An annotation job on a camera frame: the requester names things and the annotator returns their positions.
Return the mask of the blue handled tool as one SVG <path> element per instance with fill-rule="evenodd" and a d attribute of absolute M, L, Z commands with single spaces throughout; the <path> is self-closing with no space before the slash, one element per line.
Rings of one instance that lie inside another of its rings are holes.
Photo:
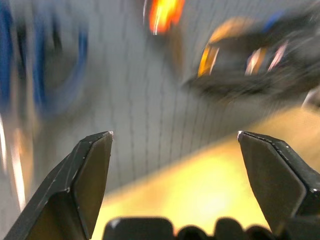
<path fill-rule="evenodd" d="M 89 31 L 71 0 L 0 0 L 0 114 L 63 113 L 78 96 Z"/>

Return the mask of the orange handled tool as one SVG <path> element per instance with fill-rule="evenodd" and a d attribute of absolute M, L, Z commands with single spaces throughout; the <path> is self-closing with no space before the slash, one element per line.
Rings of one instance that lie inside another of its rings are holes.
<path fill-rule="evenodd" d="M 152 36 L 164 36 L 176 26 L 186 0 L 144 0 L 142 22 Z"/>

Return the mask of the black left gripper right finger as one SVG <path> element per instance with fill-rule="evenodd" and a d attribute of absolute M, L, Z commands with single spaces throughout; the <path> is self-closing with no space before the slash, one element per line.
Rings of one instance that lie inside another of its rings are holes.
<path fill-rule="evenodd" d="M 320 232 L 320 173 L 285 141 L 239 131 L 250 187 L 272 232 L 283 232 L 290 220 L 312 219 Z"/>

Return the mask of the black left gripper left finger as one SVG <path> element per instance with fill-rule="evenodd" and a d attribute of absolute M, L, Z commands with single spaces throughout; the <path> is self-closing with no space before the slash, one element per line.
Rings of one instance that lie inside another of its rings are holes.
<path fill-rule="evenodd" d="M 3 240 L 91 240 L 113 140 L 112 131 L 80 140 L 48 173 Z"/>

